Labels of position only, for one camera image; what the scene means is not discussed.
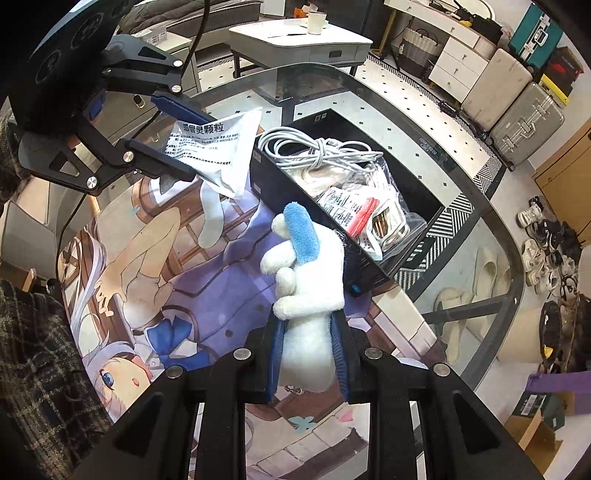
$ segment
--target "white plush toy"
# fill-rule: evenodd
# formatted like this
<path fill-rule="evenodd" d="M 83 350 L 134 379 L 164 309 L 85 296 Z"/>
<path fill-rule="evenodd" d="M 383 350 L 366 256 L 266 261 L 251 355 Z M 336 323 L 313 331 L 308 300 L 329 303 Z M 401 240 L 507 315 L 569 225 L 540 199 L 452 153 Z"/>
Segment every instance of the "white plush toy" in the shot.
<path fill-rule="evenodd" d="M 287 205 L 271 228 L 286 240 L 261 260 L 261 272 L 277 282 L 273 312 L 288 321 L 279 385 L 322 392 L 335 380 L 330 317 L 345 306 L 343 244 L 297 203 Z"/>

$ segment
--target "plaid jacket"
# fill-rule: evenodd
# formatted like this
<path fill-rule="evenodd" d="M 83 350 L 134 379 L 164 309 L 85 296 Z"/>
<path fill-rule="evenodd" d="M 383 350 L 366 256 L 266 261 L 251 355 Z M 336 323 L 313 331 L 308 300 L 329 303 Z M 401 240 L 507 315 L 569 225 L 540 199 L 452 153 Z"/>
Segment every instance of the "plaid jacket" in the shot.
<path fill-rule="evenodd" d="M 48 478 L 69 478 L 112 422 L 63 307 L 0 280 L 0 406 Z"/>

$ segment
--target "anime desk mat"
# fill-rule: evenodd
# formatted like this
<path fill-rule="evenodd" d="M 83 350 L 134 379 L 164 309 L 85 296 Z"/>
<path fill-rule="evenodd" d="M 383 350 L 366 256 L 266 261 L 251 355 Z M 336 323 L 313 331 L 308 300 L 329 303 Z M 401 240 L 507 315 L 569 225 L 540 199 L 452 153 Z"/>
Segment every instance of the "anime desk mat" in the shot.
<path fill-rule="evenodd" d="M 61 257 L 72 333 L 113 421 L 169 365 L 205 367 L 243 346 L 275 301 L 274 278 L 259 270 L 263 253 L 281 242 L 271 232 L 274 214 L 247 181 L 241 199 L 222 198 L 221 237 L 203 249 L 201 183 L 178 182 L 160 193 L 159 180 L 142 179 Z M 398 286 L 348 297 L 345 313 L 385 352 L 428 365 L 444 358 Z M 369 405 L 344 403 L 336 382 L 321 394 L 280 387 L 270 404 L 246 407 L 245 430 L 248 478 L 313 480 L 367 447 Z"/>

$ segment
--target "white side table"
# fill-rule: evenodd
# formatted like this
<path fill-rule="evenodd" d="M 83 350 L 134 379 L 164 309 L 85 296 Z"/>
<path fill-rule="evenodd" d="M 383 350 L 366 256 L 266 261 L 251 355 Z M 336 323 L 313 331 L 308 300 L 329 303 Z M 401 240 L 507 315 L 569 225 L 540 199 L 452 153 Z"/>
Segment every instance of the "white side table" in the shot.
<path fill-rule="evenodd" d="M 230 28 L 234 77 L 256 67 L 267 69 L 307 61 L 351 67 L 351 75 L 355 75 L 367 58 L 372 41 L 330 24 L 320 35 L 310 35 L 306 22 L 307 18 L 290 18 Z M 241 69 L 240 58 L 255 65 Z"/>

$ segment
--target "white suitcase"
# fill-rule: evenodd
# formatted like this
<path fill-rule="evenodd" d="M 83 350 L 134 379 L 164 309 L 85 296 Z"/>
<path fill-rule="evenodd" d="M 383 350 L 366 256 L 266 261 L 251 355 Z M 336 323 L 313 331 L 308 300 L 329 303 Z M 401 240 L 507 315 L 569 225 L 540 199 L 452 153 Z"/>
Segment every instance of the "white suitcase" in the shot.
<path fill-rule="evenodd" d="M 488 132 L 531 80 L 531 73 L 500 48 L 463 101 L 462 110 Z"/>

